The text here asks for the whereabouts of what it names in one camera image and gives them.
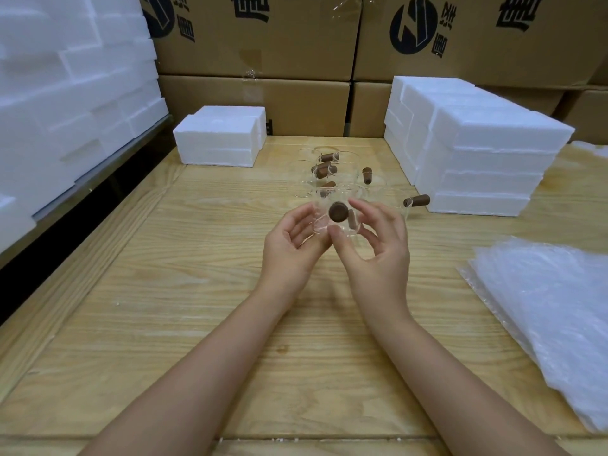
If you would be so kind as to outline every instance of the circular logo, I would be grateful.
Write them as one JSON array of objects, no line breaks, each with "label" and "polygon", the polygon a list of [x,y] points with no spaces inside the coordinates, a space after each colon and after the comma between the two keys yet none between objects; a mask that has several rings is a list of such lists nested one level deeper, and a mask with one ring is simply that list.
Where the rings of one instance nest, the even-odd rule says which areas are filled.
[{"label": "circular logo", "polygon": [[143,0],[143,16],[152,38],[163,38],[175,26],[175,11],[171,0]]},{"label": "circular logo", "polygon": [[390,23],[390,42],[401,54],[415,54],[422,51],[435,36],[437,10],[429,0],[410,0],[407,15],[416,23],[416,31],[412,32],[404,25],[403,32],[400,32],[404,9],[405,6],[401,6]]}]

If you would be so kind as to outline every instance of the finger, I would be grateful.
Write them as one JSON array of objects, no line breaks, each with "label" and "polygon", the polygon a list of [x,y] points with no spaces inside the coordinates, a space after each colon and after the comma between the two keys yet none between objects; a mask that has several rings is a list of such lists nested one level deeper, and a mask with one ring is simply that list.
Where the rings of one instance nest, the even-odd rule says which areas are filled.
[{"label": "finger", "polygon": [[365,215],[367,224],[376,231],[381,242],[390,243],[399,239],[395,226],[376,206],[359,198],[350,198],[348,202]]},{"label": "finger", "polygon": [[331,238],[327,232],[315,233],[300,245],[299,251],[307,256],[308,265],[312,268],[330,246]]},{"label": "finger", "polygon": [[306,238],[310,237],[314,233],[313,225],[308,224],[307,228],[302,230],[297,237],[293,238],[291,242],[296,248],[299,248]]},{"label": "finger", "polygon": [[300,235],[301,231],[306,229],[309,224],[312,224],[314,221],[314,217],[311,214],[308,214],[304,219],[298,222],[295,227],[289,232],[289,237],[293,240],[294,237]]},{"label": "finger", "polygon": [[327,232],[329,232],[338,257],[342,261],[342,264],[344,264],[347,272],[363,261],[354,248],[353,241],[345,235],[342,229],[333,224],[327,227]]},{"label": "finger", "polygon": [[407,228],[405,219],[401,215],[401,212],[397,208],[391,208],[383,203],[374,203],[374,206],[386,214],[392,221],[397,235],[401,241],[407,241]]},{"label": "finger", "polygon": [[312,202],[304,203],[303,205],[286,212],[273,230],[290,232],[298,222],[309,214],[314,214],[314,204]]},{"label": "finger", "polygon": [[375,233],[373,233],[370,229],[366,229],[365,226],[361,224],[361,227],[359,228],[359,235],[368,240],[369,244],[374,249],[374,254],[378,255],[380,253],[382,243],[380,243],[380,240],[378,237],[376,237]]}]

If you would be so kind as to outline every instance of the forearm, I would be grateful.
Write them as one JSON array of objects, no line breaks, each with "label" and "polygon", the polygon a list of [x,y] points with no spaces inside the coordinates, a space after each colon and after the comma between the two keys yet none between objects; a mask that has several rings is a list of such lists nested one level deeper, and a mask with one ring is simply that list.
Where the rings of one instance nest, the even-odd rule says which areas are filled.
[{"label": "forearm", "polygon": [[413,319],[373,331],[454,456],[567,455]]},{"label": "forearm", "polygon": [[200,455],[288,301],[256,290],[131,403],[85,455]]}]

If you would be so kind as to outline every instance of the right hand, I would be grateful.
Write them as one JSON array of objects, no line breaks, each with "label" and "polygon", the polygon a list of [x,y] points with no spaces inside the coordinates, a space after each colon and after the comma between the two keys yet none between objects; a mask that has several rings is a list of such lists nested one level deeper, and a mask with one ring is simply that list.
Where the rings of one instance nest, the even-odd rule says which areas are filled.
[{"label": "right hand", "polygon": [[[346,268],[353,297],[372,330],[411,319],[406,287],[410,267],[406,223],[399,212],[381,203],[350,199],[361,214],[359,234],[368,240],[375,257],[364,260],[352,240],[337,226],[328,227],[334,248]],[[365,228],[370,225],[376,233]]]}]

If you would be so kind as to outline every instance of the left hand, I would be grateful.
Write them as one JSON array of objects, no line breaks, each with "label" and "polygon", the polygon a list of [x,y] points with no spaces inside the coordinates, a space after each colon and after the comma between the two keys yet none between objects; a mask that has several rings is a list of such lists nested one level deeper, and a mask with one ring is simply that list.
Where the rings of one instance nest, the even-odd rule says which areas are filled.
[{"label": "left hand", "polygon": [[327,232],[313,233],[313,221],[314,204],[306,203],[285,213],[270,230],[264,240],[257,289],[278,292],[289,304],[295,300],[306,286],[314,265],[331,245]]}]

